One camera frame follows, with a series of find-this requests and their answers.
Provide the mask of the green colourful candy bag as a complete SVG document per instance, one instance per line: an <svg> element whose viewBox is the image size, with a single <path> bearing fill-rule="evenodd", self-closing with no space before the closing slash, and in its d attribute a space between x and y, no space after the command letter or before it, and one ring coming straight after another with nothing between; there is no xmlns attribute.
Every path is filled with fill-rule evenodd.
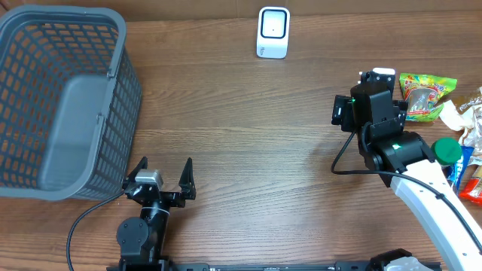
<svg viewBox="0 0 482 271"><path fill-rule="evenodd" d="M443 110L438 105L441 98L456 89L457 79L434 75L401 73L399 77L402 96L408 103L407 120L433 122Z"/></svg>

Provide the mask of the beige brown snack pouch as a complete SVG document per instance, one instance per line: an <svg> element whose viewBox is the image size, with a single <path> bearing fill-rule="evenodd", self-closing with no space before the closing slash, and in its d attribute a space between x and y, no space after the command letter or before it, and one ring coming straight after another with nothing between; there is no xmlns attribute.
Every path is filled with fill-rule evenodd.
<svg viewBox="0 0 482 271"><path fill-rule="evenodd" d="M462 131L458 142L474 148L469 165L481 165L481 87L469 94L456 96L443 104L439 115L453 131Z"/></svg>

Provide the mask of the green lid small jar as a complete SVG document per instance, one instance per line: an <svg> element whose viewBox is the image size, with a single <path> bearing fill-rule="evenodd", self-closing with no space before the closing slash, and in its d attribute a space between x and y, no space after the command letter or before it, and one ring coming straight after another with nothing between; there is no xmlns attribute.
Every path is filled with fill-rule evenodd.
<svg viewBox="0 0 482 271"><path fill-rule="evenodd" d="M431 149L442 166L453 165L462 157L460 144L452 138L438 139L432 144Z"/></svg>

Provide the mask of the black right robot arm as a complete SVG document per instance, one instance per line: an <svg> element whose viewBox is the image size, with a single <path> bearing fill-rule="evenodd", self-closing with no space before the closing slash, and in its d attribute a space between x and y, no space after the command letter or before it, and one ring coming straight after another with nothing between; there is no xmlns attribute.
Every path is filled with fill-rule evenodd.
<svg viewBox="0 0 482 271"><path fill-rule="evenodd" d="M432 149L404 131L408 104L383 82L361 82L334 98L332 123L352 138L365 161L412 211L451 270L481 268L481 228L447 183Z"/></svg>

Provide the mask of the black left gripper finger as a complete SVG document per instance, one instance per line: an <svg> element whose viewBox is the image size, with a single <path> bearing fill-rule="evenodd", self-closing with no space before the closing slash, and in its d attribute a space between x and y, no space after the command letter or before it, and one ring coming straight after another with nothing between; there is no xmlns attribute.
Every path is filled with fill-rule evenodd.
<svg viewBox="0 0 482 271"><path fill-rule="evenodd" d="M194 183L193 160L189 157L178 182L184 199L196 199L197 191Z"/></svg>
<svg viewBox="0 0 482 271"><path fill-rule="evenodd" d="M126 184L129 184L131 182L135 181L135 177L137 174L140 172L141 169L147 169L148 168L148 158L143 157L139 163L136 165L136 167L127 175L126 177Z"/></svg>

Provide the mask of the blue Oreo cookie pack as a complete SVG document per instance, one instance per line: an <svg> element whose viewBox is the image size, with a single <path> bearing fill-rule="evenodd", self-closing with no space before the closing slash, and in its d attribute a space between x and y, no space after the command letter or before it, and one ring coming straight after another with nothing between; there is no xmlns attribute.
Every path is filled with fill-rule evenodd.
<svg viewBox="0 0 482 271"><path fill-rule="evenodd" d="M462 183L462 177L468 166L471 155L474 152L473 147L462 146L461 149L462 149L461 157L452 166L447 167L447 170L448 170L447 181L449 185L452 187L452 190L455 194L459 193L459 187L460 187L460 184Z"/></svg>

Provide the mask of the orange cracker pack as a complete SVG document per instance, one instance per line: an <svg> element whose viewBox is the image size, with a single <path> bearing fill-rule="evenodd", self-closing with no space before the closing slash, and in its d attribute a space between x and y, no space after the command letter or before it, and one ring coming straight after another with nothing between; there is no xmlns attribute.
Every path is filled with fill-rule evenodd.
<svg viewBox="0 0 482 271"><path fill-rule="evenodd" d="M465 188L459 193L459 197L462 199L469 200L473 203L481 205L482 203L482 196L481 196L481 177L482 177L482 168L479 166L471 178L468 180Z"/></svg>

